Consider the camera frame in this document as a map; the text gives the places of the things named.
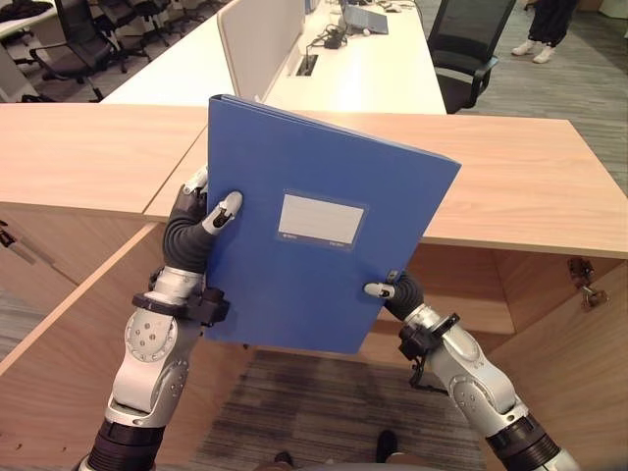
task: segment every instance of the shoe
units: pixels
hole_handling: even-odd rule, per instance
[[[386,463],[393,453],[398,452],[398,441],[396,434],[391,430],[384,430],[377,438],[377,449],[375,451],[375,462]]]
[[[539,53],[539,55],[535,56],[532,60],[535,64],[544,64],[550,60],[550,57],[553,55],[553,52],[556,48],[551,46],[546,46],[543,48],[543,51]]]
[[[526,39],[526,42],[521,44],[520,46],[515,47],[512,50],[513,56],[525,56],[526,54],[530,54],[534,46],[537,45],[537,41],[532,41],[530,39]]]
[[[290,455],[290,453],[288,453],[287,451],[277,453],[273,461],[276,463],[287,463],[290,466],[294,466],[294,461],[292,461],[292,455]]]

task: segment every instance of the white sneaker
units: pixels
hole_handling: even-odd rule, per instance
[[[555,47],[545,46],[543,48],[543,51],[541,51],[539,55],[535,56],[532,62],[534,62],[535,64],[544,64],[545,62],[550,60],[550,57],[553,55],[554,50]]]
[[[521,44],[520,46],[515,47],[512,50],[513,56],[525,56],[526,54],[530,54],[534,46],[537,45],[537,41],[531,41],[530,39],[526,39],[526,42]]]

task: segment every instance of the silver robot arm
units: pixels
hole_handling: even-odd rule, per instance
[[[207,168],[185,183],[164,234],[166,266],[150,279],[150,291],[133,298],[125,329],[126,352],[114,380],[105,420],[78,471],[154,469],[155,456],[189,369],[203,326],[225,319],[229,303],[204,288],[214,239],[236,215],[242,195],[231,192],[206,216]]]
[[[401,352],[416,360],[411,385],[419,385],[425,365],[439,377],[446,393],[483,437],[508,471],[579,471],[516,394],[514,386],[484,355],[476,340],[456,323],[423,302],[419,286],[407,274],[396,285],[370,283],[365,292],[387,300],[385,306],[403,328]]]

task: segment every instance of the white desk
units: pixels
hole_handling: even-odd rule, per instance
[[[383,13],[380,7],[368,9]],[[298,41],[301,55],[326,25],[338,23],[340,15],[333,11],[339,6],[321,0],[307,17]],[[295,75],[300,59],[284,66],[265,102],[290,110],[445,114],[417,11],[387,16],[387,35],[354,34],[340,49],[310,48],[319,55],[311,77]]]
[[[312,77],[294,77],[292,70],[300,61],[296,56],[323,30],[332,8],[322,0],[306,16],[303,36],[290,54],[296,60],[287,60],[291,67],[278,74],[266,103],[288,110],[445,114],[415,10],[389,14],[389,35],[352,36],[337,51],[315,48],[313,53],[321,56]],[[234,88],[214,16],[104,103],[207,106],[208,98],[218,93],[234,93]]]
[[[52,8],[36,17],[0,23],[0,38],[29,27],[41,44],[53,44],[63,41],[63,32],[57,20],[57,9],[54,6],[54,2],[50,1],[50,3],[53,4]],[[0,102],[19,101],[24,94],[37,94],[7,50],[2,46],[0,46],[0,71],[2,72],[0,74]]]
[[[217,17],[110,93],[103,103],[207,106],[209,97],[234,93]]]

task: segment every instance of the laptop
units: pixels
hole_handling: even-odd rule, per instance
[[[347,0],[340,0],[342,9],[342,19],[347,26],[351,26],[360,31],[368,29],[375,34],[389,33],[389,20],[386,15],[369,12],[355,5],[348,5]]]

